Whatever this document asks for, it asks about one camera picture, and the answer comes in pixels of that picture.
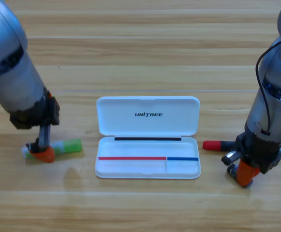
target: green marker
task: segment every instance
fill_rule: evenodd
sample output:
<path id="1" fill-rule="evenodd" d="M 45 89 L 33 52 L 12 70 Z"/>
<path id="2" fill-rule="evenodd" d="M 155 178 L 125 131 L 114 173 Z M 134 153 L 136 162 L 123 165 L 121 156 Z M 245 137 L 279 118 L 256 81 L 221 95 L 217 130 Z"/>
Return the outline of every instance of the green marker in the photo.
<path id="1" fill-rule="evenodd" d="M 80 139 L 71 139 L 66 141 L 50 142 L 50 146 L 54 148 L 55 154 L 64 154 L 79 152 L 82 150 Z M 22 147 L 22 154 L 26 159 L 34 159 L 35 157 L 29 152 L 26 146 Z"/>

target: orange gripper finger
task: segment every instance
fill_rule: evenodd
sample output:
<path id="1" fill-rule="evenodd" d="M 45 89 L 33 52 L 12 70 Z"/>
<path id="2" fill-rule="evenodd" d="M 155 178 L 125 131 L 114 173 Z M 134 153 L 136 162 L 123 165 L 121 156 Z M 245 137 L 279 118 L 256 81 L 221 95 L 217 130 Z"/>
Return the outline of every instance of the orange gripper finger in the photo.
<path id="1" fill-rule="evenodd" d="M 31 153 L 36 159 L 45 162 L 53 163 L 55 161 L 55 151 L 54 148 L 49 146 L 46 151 Z"/>
<path id="2" fill-rule="evenodd" d="M 250 167 L 246 163 L 240 161 L 236 171 L 236 181 L 240 186 L 246 187 L 250 184 L 253 177 L 257 176 L 259 173 L 260 170 L 258 168 Z"/>

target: red stripe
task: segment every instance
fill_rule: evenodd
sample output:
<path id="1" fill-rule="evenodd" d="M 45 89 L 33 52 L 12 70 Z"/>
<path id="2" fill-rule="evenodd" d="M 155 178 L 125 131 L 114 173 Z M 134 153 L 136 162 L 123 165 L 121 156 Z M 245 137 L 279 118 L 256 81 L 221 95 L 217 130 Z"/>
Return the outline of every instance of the red stripe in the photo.
<path id="1" fill-rule="evenodd" d="M 166 157 L 98 157 L 99 160 L 166 160 Z"/>

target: white case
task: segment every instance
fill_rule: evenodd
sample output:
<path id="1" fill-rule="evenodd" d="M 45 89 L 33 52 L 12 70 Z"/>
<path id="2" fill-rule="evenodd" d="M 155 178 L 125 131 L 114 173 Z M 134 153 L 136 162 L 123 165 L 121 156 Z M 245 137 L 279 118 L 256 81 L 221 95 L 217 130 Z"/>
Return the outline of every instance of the white case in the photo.
<path id="1" fill-rule="evenodd" d="M 190 96 L 101 97 L 95 173 L 101 178 L 195 179 L 200 102 Z"/>

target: unitree logo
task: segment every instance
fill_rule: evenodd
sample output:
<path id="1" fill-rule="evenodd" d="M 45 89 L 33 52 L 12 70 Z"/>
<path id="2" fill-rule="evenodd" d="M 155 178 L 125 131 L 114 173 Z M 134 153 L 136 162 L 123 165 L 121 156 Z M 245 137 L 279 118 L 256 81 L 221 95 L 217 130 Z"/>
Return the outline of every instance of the unitree logo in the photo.
<path id="1" fill-rule="evenodd" d="M 135 116 L 144 116 L 144 117 L 148 117 L 148 116 L 163 116 L 163 113 L 135 113 Z"/>

